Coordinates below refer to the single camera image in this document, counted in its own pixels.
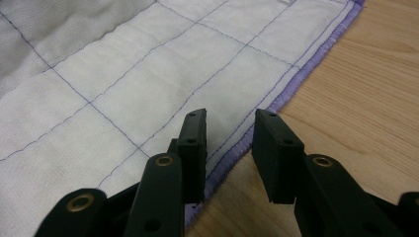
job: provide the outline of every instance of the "blue grid line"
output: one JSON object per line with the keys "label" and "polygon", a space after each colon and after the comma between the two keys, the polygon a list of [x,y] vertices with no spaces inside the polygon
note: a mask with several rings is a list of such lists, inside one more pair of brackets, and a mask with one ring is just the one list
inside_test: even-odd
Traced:
{"label": "blue grid line", "polygon": [[135,150],[133,150],[133,152],[131,153],[131,154],[129,154],[124,160],[123,160],[123,162],[121,162],[118,166],[116,166],[112,171],[111,171],[111,173],[109,174],[109,175],[107,175],[107,176],[105,176],[105,178],[103,178],[102,179],[102,181],[99,183],[99,185],[96,187],[96,189],[99,189],[101,186],[102,186],[102,184],[108,179],[108,178],[110,178],[111,176],[113,176],[114,175],[114,172],[118,169],[118,168],[120,168],[120,166],[121,165],[123,165],[125,162],[126,162],[126,160],[128,160],[131,156],[133,156],[133,154],[135,154],[135,152],[136,151],[140,151],[142,154],[144,154],[146,157],[148,157],[148,158],[150,158],[150,156],[149,155],[147,155],[147,154],[145,154],[145,152],[143,151],[143,150],[141,150],[140,148],[136,148]]}
{"label": "blue grid line", "polygon": [[[274,18],[274,20],[272,20],[269,24],[272,24],[276,19],[278,19],[290,6],[288,6],[286,9],[284,9],[282,12],[280,12],[280,14],[278,15],[278,16],[276,16],[275,18]],[[266,27],[262,30],[262,31],[260,31],[256,36],[254,36],[253,37],[253,39],[255,39],[257,36],[259,36],[264,30],[266,29]],[[229,62],[227,62],[222,68],[220,68],[219,70],[217,70],[214,74],[212,74],[212,76],[207,80],[207,81],[205,81],[204,82],[204,84],[202,84],[201,86],[199,86],[197,89],[195,89],[194,90],[194,92],[186,99],[186,101],[185,101],[185,103],[181,106],[181,108],[178,110],[178,111],[176,111],[175,112],[175,114],[173,115],[173,116],[171,116],[170,118],[169,118],[169,120],[160,128],[160,129],[158,129],[156,132],[154,132],[150,137],[148,137],[148,139],[146,139],[145,141],[144,141],[144,143],[142,143],[139,147],[142,147],[142,146],[144,146],[145,145],[145,143],[147,143],[151,138],[153,138],[154,137],[154,135],[155,134],[157,134],[160,130],[162,130],[164,127],[166,127],[166,125],[167,124],[169,124],[170,123],[170,121],[172,121],[172,119],[175,117],[175,115],[178,113],[178,112],[180,112],[182,109],[183,109],[183,107],[188,103],[188,101],[189,101],[189,99],[198,91],[198,90],[200,90],[203,86],[205,86],[216,74],[218,74],[220,71],[222,71],[222,70],[224,70],[225,69],[225,67],[227,67],[236,57],[237,57],[237,55],[247,46],[247,44],[248,43],[250,43],[253,39],[251,39],[250,41],[248,41],[246,44],[244,44],[243,45],[243,47],[231,58],[231,60],[229,61]]]}
{"label": "blue grid line", "polygon": [[208,26],[208,25],[206,25],[206,24],[204,24],[204,23],[195,22],[195,21],[193,21],[192,19],[190,19],[190,18],[188,18],[188,17],[186,17],[186,16],[184,16],[184,15],[181,15],[181,14],[180,14],[180,13],[178,13],[176,10],[174,10],[174,9],[172,9],[172,8],[170,8],[170,7],[166,6],[166,5],[164,5],[163,3],[159,2],[159,1],[157,1],[157,3],[159,3],[160,5],[162,5],[162,6],[163,6],[163,7],[165,7],[165,8],[169,9],[170,11],[172,11],[172,12],[176,13],[178,16],[180,16],[180,17],[182,17],[182,18],[185,18],[185,19],[186,19],[186,20],[188,20],[188,21],[191,21],[191,22],[193,22],[193,23],[195,23],[195,24],[198,24],[198,25],[201,25],[201,26],[203,26],[203,27],[206,27],[206,28],[209,28],[209,29],[211,29],[211,30],[214,30],[214,31],[216,31],[216,32],[218,32],[218,33],[220,33],[220,34],[222,34],[222,35],[223,35],[223,36],[225,36],[225,37],[228,37],[228,38],[230,38],[230,39],[232,39],[232,40],[235,40],[235,41],[237,41],[237,42],[239,42],[239,43],[241,43],[241,44],[243,44],[243,45],[246,45],[247,47],[251,47],[251,48],[253,48],[253,49],[257,50],[257,51],[260,51],[260,52],[262,52],[262,53],[264,53],[264,54],[266,54],[266,55],[268,55],[268,56],[272,57],[272,58],[277,59],[278,61],[281,61],[281,62],[283,62],[283,63],[285,63],[285,64],[288,64],[288,65],[290,65],[290,66],[294,66],[294,67],[296,67],[296,68],[298,68],[298,69],[299,69],[299,67],[298,67],[298,66],[293,65],[293,64],[292,64],[292,63],[290,63],[290,62],[287,62],[287,61],[285,61],[285,60],[279,59],[278,57],[276,57],[276,56],[274,56],[274,55],[272,55],[272,54],[270,54],[270,53],[268,53],[268,52],[266,52],[266,51],[264,51],[264,50],[261,50],[261,49],[259,49],[259,48],[256,48],[256,47],[254,47],[254,46],[252,46],[252,45],[248,45],[248,43],[249,43],[249,42],[248,42],[248,43],[245,43],[245,42],[243,42],[243,41],[241,41],[241,40],[239,40],[239,39],[236,39],[236,38],[234,38],[234,37],[232,37],[232,36],[229,36],[229,35],[227,35],[227,34],[225,34],[225,33],[221,32],[220,30],[218,30],[218,29],[216,29],[216,28],[210,27],[210,26]]}
{"label": "blue grid line", "polygon": [[[123,22],[123,23],[121,23],[121,24],[119,24],[119,25],[117,25],[116,27],[114,27],[114,29],[113,30],[111,30],[111,31],[109,31],[109,32],[106,32],[106,33],[104,33],[101,37],[99,37],[98,39],[95,39],[94,41],[92,41],[92,42],[95,42],[95,41],[99,41],[99,40],[101,40],[101,39],[103,39],[106,35],[108,35],[108,34],[111,34],[112,32],[114,32],[116,29],[117,29],[117,27],[118,26],[120,26],[120,25],[122,25],[122,24],[124,24],[124,23],[126,23],[126,22],[129,22],[130,20],[132,20],[134,17],[136,17],[139,13],[141,13],[141,12],[143,12],[143,11],[145,11],[145,10],[147,10],[148,8],[150,8],[152,5],[154,5],[155,4],[155,2],[154,3],[152,3],[152,4],[150,4],[150,6],[148,6],[148,7],[146,7],[146,8],[144,8],[144,9],[142,9],[141,11],[139,11],[137,14],[135,14],[135,15],[133,15],[130,19],[128,19],[128,20],[126,20],[125,22]],[[22,36],[22,33],[12,24],[12,22],[11,21],[9,21],[9,19],[7,19],[7,21],[21,34],[21,36]],[[29,41],[28,40],[26,40],[23,36],[22,36],[22,39],[27,43],[27,44],[29,44],[29,45],[31,45],[30,43],[29,43]],[[84,48],[86,48],[86,46],[87,45],[90,45],[90,43],[92,43],[92,42],[89,42],[88,44],[86,44],[84,47],[82,47],[82,48],[80,48],[80,49],[78,49],[78,50],[76,50],[75,52],[73,52],[73,53],[71,53],[70,55],[68,55],[67,57],[65,57],[64,59],[62,59],[62,60],[59,60],[57,63],[55,63],[55,65],[53,65],[52,67],[53,68],[55,68],[55,66],[56,65],[58,65],[59,63],[61,63],[61,62],[63,62],[63,61],[65,61],[68,57],[70,57],[70,56],[72,56],[72,55],[74,55],[74,54],[76,54],[77,52],[79,52],[79,51],[81,51],[81,50],[83,50]],[[44,71],[42,71],[42,72],[40,72],[40,73],[38,73],[38,74],[36,74],[36,75],[33,75],[32,77],[34,77],[34,76],[38,76],[38,75],[41,75],[41,74],[43,74],[43,73],[45,73],[45,72],[47,72],[47,70],[49,70],[49,69],[51,69],[51,66],[50,65],[48,65],[47,64],[47,66],[48,66],[48,68],[46,69],[46,70],[44,70]],[[11,91],[9,91],[9,92],[12,92],[12,91],[14,91],[14,90],[16,90],[17,88],[19,87],[19,85],[17,86],[17,87],[15,87],[13,90],[11,90]]]}
{"label": "blue grid line", "polygon": [[22,149],[19,149],[19,150],[16,150],[16,151],[14,151],[14,152],[12,152],[11,154],[9,154],[8,156],[6,156],[5,158],[3,158],[3,159],[0,159],[0,161],[5,161],[5,160],[7,160],[7,159],[9,159],[9,157],[11,157],[11,156],[13,156],[14,154],[16,154],[16,153],[19,153],[19,152],[21,152],[21,151],[24,151],[28,146],[30,146],[30,145],[32,145],[32,144],[34,144],[34,143],[36,143],[36,142],[38,142],[41,138],[43,138],[44,136],[46,136],[47,134],[49,134],[49,133],[51,133],[54,129],[56,129],[58,126],[60,126],[60,125],[62,125],[63,123],[65,123],[67,120],[69,120],[69,119],[71,119],[71,118],[73,118],[77,113],[79,113],[80,111],[82,111],[87,105],[89,105],[89,103],[86,103],[82,108],[80,108],[80,109],[78,109],[72,116],[70,116],[70,117],[68,117],[68,118],[66,118],[64,121],[62,121],[61,123],[59,123],[59,124],[57,124],[57,125],[55,125],[50,131],[48,131],[48,132],[46,132],[46,133],[44,133],[44,134],[42,134],[40,137],[38,137],[38,139],[36,139],[36,140],[34,140],[34,141],[32,141],[32,142],[30,142],[30,143],[28,143],[25,147],[23,147]]}
{"label": "blue grid line", "polygon": [[214,74],[212,74],[212,76],[204,83],[204,84],[202,84],[200,87],[198,87],[197,89],[195,89],[195,91],[187,98],[187,100],[185,101],[185,103],[181,106],[181,108],[173,115],[173,116],[171,116],[170,118],[169,118],[169,120],[160,128],[160,129],[158,129],[156,132],[154,132],[150,137],[148,137],[148,139],[146,139],[145,141],[144,141],[144,143],[142,143],[140,146],[139,146],[139,148],[141,148],[141,147],[143,147],[144,145],[145,145],[145,143],[147,143],[152,137],[154,137],[154,135],[157,133],[157,132],[159,132],[160,130],[162,130],[164,127],[166,127],[166,125],[167,124],[169,124],[170,123],[170,121],[172,121],[172,119],[175,117],[175,115],[178,113],[178,112],[180,112],[182,109],[183,109],[183,107],[186,105],[186,103],[189,101],[189,99],[195,94],[195,92],[197,92],[199,89],[201,89],[204,85],[206,85],[207,84],[207,82],[210,80],[210,79],[212,79],[218,72],[220,72],[220,71],[222,71],[223,69],[225,69],[225,67],[226,66],[228,66],[236,57],[237,57],[237,55],[247,46],[247,44],[248,43],[250,43],[252,40],[254,40],[257,36],[259,36],[269,25],[271,25],[276,19],[278,19],[289,7],[291,7],[292,5],[290,5],[290,6],[288,6],[286,9],[284,9],[281,13],[279,13],[279,15],[277,16],[277,17],[275,17],[265,28],[263,28],[262,29],[262,31],[260,31],[255,37],[253,37],[253,39],[251,39],[249,42],[247,42],[245,45],[243,45],[243,47],[237,52],[237,54],[233,57],[233,58],[231,58],[231,60],[229,61],[229,62],[227,62],[227,64],[225,64],[224,65],[224,67],[223,68],[221,68],[221,69],[219,69],[218,71],[216,71]]}
{"label": "blue grid line", "polygon": [[[222,2],[218,7],[216,7],[214,10],[212,10],[212,11],[210,11],[209,13],[207,13],[205,16],[203,16],[202,18],[200,18],[200,20],[202,20],[203,18],[205,18],[207,15],[209,15],[210,13],[212,13],[213,11],[215,11],[216,9],[218,9],[220,6],[222,6],[222,5],[224,5],[226,2],[228,2],[229,0],[226,0],[226,1],[224,1],[224,2]],[[170,42],[170,41],[173,41],[173,40],[175,40],[175,39],[177,39],[177,38],[179,38],[180,36],[182,36],[185,32],[187,32],[190,28],[192,28],[194,25],[196,25],[197,23],[196,22],[194,22],[194,21],[192,21],[192,20],[190,20],[190,19],[187,19],[187,20],[189,20],[189,21],[191,21],[193,24],[192,25],[190,25],[188,28],[186,28],[184,31],[182,31],[180,34],[178,34],[177,36],[175,36],[174,38],[172,38],[172,39],[169,39],[169,40],[167,40],[167,41],[165,41],[165,42],[163,42],[163,43],[160,43],[159,45],[157,45],[157,46],[155,46],[154,48],[152,48],[149,52],[147,52],[136,64],[134,64],[128,71],[126,71],[120,78],[118,78],[115,82],[114,82],[114,84],[112,84],[111,86],[109,86],[107,89],[105,89],[105,91],[103,92],[103,93],[101,93],[101,94],[99,94],[99,95],[97,95],[93,100],[92,100],[92,102],[93,101],[95,101],[97,98],[99,98],[100,96],[103,96],[110,88],[112,88],[112,87],[114,87],[119,81],[121,81],[122,79],[124,79],[125,78],[125,76],[135,67],[135,66],[137,66],[138,65],[138,63],[140,63],[141,61],[143,61],[152,51],[154,51],[155,49],[157,49],[158,47],[160,47],[160,46],[164,46],[166,43],[168,43],[168,42]]]}
{"label": "blue grid line", "polygon": [[[207,15],[209,15],[210,13],[212,13],[212,12],[214,12],[216,9],[218,9],[219,7],[221,7],[222,5],[224,5],[226,2],[228,2],[229,0],[225,0],[224,2],[222,2],[220,5],[218,5],[215,9],[213,9],[212,11],[210,11],[209,13],[207,13],[205,16],[203,16],[202,17],[202,19],[204,18],[204,17],[206,17]],[[70,86],[77,94],[79,94],[85,101],[87,101],[88,102],[88,104],[90,104],[90,105],[92,105],[93,106],[93,108],[98,112],[98,113],[100,113],[104,118],[106,118],[107,120],[109,120],[109,121],[111,121],[109,118],[107,118],[102,112],[100,112],[96,107],[94,107],[94,105],[92,104],[92,102],[94,102],[95,100],[96,100],[96,98],[98,98],[100,95],[103,95],[107,90],[109,90],[111,87],[113,87],[113,86],[115,86],[116,84],[117,84],[117,82],[118,81],[120,81],[121,79],[123,79],[124,78],[124,76],[128,73],[128,72],[130,72],[131,70],[132,70],[132,68],[136,65],[136,64],[138,64],[139,63],[139,61],[131,68],[131,69],[129,69],[125,74],[124,74],[124,76],[123,77],[121,77],[121,78],[119,78],[112,86],[110,86],[110,87],[108,87],[106,90],[105,90],[105,92],[104,93],[102,93],[102,94],[100,94],[100,95],[98,95],[98,96],[96,96],[95,97],[95,99],[93,100],[93,101],[91,101],[91,102],[89,102],[84,96],[82,96],[74,87],[72,87],[71,86],[71,84],[68,82],[68,81],[66,81],[57,71],[55,71],[54,70],[54,68],[52,68],[38,53],[37,53],[37,51],[34,49],[34,47],[25,39],[25,37],[23,36],[23,34],[19,31],[19,29],[15,26],[15,25],[13,25],[13,23],[12,22],[10,22],[9,21],[9,23],[21,34],[21,37],[22,37],[22,39],[33,49],[33,51],[37,54],[37,56],[43,61],[43,62],[45,62],[45,64],[46,65],[48,65],[48,67],[50,68],[50,69],[52,69],[64,82],[66,82],[67,84],[68,84],[68,86]],[[179,36],[181,36],[182,34],[184,34],[188,29],[190,29],[192,26],[194,26],[195,24],[193,24],[193,25],[191,25],[189,28],[187,28],[184,32],[182,32],[181,34],[179,34],[178,36],[176,36],[176,37],[174,37],[173,39],[170,39],[170,40],[168,40],[168,41],[171,41],[171,40],[174,40],[174,39],[176,39],[176,38],[178,38]],[[129,137],[127,137],[127,135],[124,133],[124,135],[126,136],[126,138],[130,141],[130,142],[132,142],[132,140],[129,138]],[[133,145],[135,145],[138,149],[140,148],[140,147],[138,147],[138,145],[137,144],[135,144],[134,142],[132,142],[132,144]]]}
{"label": "blue grid line", "polygon": [[[332,21],[330,21],[330,23],[326,26],[326,28],[324,29],[324,31],[318,36],[318,38],[316,39],[316,40],[314,40],[313,42],[312,42],[312,44],[310,45],[310,47],[308,48],[308,50],[306,50],[303,54],[302,54],[302,56],[298,59],[298,61],[296,62],[296,63],[298,63],[307,53],[308,53],[308,51],[314,46],[314,44],[321,38],[321,36],[323,36],[323,34],[327,31],[327,29],[330,27],[330,25],[332,25],[332,23],[343,13],[343,11],[348,7],[348,4],[349,4],[349,2],[350,1],[348,1],[347,3],[346,3],[346,5],[345,5],[345,7],[339,12],[339,14],[332,20]],[[254,111],[254,110],[256,110],[256,108],[258,108],[259,107],[259,105],[260,104],[262,104],[262,102],[269,96],[269,94],[271,94],[271,92],[275,89],[275,87],[282,81],[282,79],[284,78],[284,76],[285,75],[287,75],[287,73],[288,72],[290,72],[290,70],[292,69],[292,67],[290,67],[289,68],[289,70],[287,70],[285,73],[284,73],[284,75],[280,78],[280,80],[275,84],[275,86],[268,92],[268,94],[253,108],[253,110],[251,110],[250,111],[250,113],[244,118],[244,120],[235,128],[235,130],[231,133],[231,135],[229,135],[228,136],[228,138],[227,139],[225,139],[225,141],[220,145],[220,146],[218,146],[218,148],[212,153],[212,155],[210,155],[209,157],[208,157],[208,159],[207,160],[209,160],[210,158],[212,158],[215,154],[216,154],[216,152],[218,152],[221,148],[222,148],[222,146],[224,146],[226,143],[227,143],[227,141],[234,135],[234,133],[238,130],[238,128],[247,120],[247,118],[250,116],[250,115],[252,115],[252,112]]]}
{"label": "blue grid line", "polygon": [[[21,31],[19,31],[19,29],[2,13],[0,12],[0,14],[16,29],[16,31],[19,32],[19,34],[21,35],[22,39],[32,48],[32,50],[34,51],[34,53],[37,54],[37,56],[56,74],[58,75],[74,92],[76,92],[80,97],[82,97],[87,104],[84,105],[81,109],[79,109],[77,112],[81,111],[83,108],[85,108],[87,105],[91,105],[99,114],[101,114],[105,119],[107,119],[115,128],[117,128],[120,132],[123,132],[119,127],[117,127],[109,118],[107,118],[101,111],[99,111],[91,102],[89,102],[83,95],[81,95],[67,80],[65,80],[53,67],[51,67],[43,57],[40,56],[40,54],[35,50],[35,48],[26,40],[26,38],[24,37],[24,35],[22,34]],[[12,152],[11,154],[9,154],[6,158],[1,159],[0,161],[5,161],[8,158],[10,158],[12,155],[19,153],[20,151],[25,150],[28,146],[36,143],[37,141],[39,141],[43,136],[49,134],[52,132],[53,129],[57,128],[59,125],[62,125],[65,121],[67,121],[69,118],[66,118],[63,122],[59,123],[58,125],[54,126],[49,132],[44,133],[42,136],[40,136],[37,140],[30,142],[29,144],[27,144],[24,148],[19,149],[17,151]],[[136,145],[124,132],[123,135],[126,137],[126,139],[128,139],[135,147],[138,147],[138,145]]]}

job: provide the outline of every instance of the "screw hole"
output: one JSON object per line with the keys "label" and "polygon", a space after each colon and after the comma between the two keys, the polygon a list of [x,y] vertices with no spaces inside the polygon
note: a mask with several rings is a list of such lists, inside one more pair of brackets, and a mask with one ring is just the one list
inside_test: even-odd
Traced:
{"label": "screw hole", "polygon": [[324,157],[315,157],[313,159],[313,162],[318,165],[318,166],[322,166],[322,167],[331,167],[333,165],[333,162],[330,161],[327,158]]}
{"label": "screw hole", "polygon": [[291,140],[283,140],[283,143],[286,145],[293,145],[293,141]]}
{"label": "screw hole", "polygon": [[70,212],[78,212],[84,210],[93,203],[94,199],[95,197],[91,194],[79,195],[68,202],[67,210]]}
{"label": "screw hole", "polygon": [[373,223],[364,222],[363,228],[374,235],[381,235],[381,230]]}
{"label": "screw hole", "polygon": [[144,230],[147,232],[156,232],[161,228],[161,222],[158,219],[149,219],[144,224]]}
{"label": "screw hole", "polygon": [[156,159],[157,166],[170,166],[173,164],[173,158],[170,156],[163,156]]}

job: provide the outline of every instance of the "quilted cloth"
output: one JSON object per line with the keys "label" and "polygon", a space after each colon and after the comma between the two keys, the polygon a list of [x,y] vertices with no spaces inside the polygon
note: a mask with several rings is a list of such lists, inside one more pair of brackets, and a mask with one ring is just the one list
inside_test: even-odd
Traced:
{"label": "quilted cloth", "polygon": [[[361,0],[0,1],[0,236],[66,194],[108,197],[208,111],[206,196],[361,11]],[[189,225],[201,206],[186,206]]]}

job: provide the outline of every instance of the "wood grain surface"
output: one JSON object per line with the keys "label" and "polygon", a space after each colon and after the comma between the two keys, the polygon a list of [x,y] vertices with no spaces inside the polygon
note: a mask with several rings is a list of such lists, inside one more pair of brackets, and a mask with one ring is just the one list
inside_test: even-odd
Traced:
{"label": "wood grain surface", "polygon": [[[419,191],[419,1],[365,9],[280,111],[308,154],[340,161],[363,189],[397,203]],[[250,154],[186,236],[300,236],[292,205],[268,203]]]}

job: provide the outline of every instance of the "purple stitched edge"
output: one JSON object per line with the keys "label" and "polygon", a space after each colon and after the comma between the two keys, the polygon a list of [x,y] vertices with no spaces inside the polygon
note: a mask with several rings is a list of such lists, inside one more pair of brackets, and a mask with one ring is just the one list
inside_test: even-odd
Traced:
{"label": "purple stitched edge", "polygon": [[[304,66],[297,72],[293,79],[286,86],[284,91],[274,100],[267,110],[279,111],[286,102],[290,100],[293,94],[298,89],[301,82],[308,76],[308,74],[323,60],[330,48],[335,44],[346,30],[349,28],[354,19],[361,12],[365,0],[352,0],[355,4],[346,18],[336,27],[328,40],[314,53],[314,55],[304,64]],[[253,125],[244,133],[243,137],[228,150],[227,153],[216,164],[211,171],[206,181],[206,198],[210,198],[221,183],[224,181],[228,172],[237,163],[237,161],[245,155],[251,147],[253,138]],[[185,206],[185,226],[189,228],[195,216],[202,210],[203,205],[188,204]]]}

